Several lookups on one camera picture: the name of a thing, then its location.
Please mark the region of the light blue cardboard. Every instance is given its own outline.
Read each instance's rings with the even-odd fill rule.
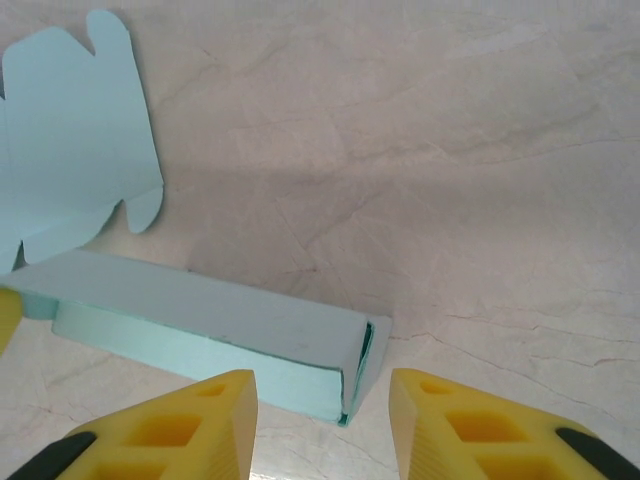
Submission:
[[[261,400],[339,425],[376,381],[391,332],[388,317],[83,250],[0,286],[58,335],[195,380],[251,369]]]
[[[163,180],[129,32],[114,14],[87,17],[95,55],[49,28],[2,58],[0,273],[20,245],[27,263],[93,239],[124,200],[144,231]]]

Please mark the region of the table surface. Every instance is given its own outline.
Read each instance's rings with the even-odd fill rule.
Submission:
[[[148,233],[121,208],[89,248],[394,318],[349,428],[261,405],[253,479],[397,479],[401,366],[640,463],[636,0],[3,0],[0,46],[49,25],[89,46],[89,3],[131,30],[166,181]],[[0,477],[188,383],[23,320]]]

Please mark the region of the marble veining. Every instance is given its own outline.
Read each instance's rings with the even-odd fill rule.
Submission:
[[[393,367],[571,417],[640,464],[636,0],[0,1],[0,48],[90,8],[132,32],[166,180],[89,248],[392,315],[348,429],[262,405],[255,480],[397,478]],[[0,477],[189,383],[23,320]]]

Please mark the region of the yellow rubber pad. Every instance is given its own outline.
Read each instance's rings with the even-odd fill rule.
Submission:
[[[418,370],[389,394],[402,480],[606,480],[556,434],[583,426]]]
[[[0,288],[0,355],[9,345],[21,318],[22,300],[20,294],[8,288]]]
[[[58,480],[246,480],[257,414],[253,372],[228,372],[76,428],[98,438]]]

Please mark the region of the marble surface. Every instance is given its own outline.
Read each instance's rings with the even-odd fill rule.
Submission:
[[[129,26],[163,174],[90,248],[394,317],[347,429],[262,405],[255,480],[396,479],[393,367],[571,417],[640,464],[637,0],[2,0],[0,48]],[[0,477],[188,384],[23,320]]]

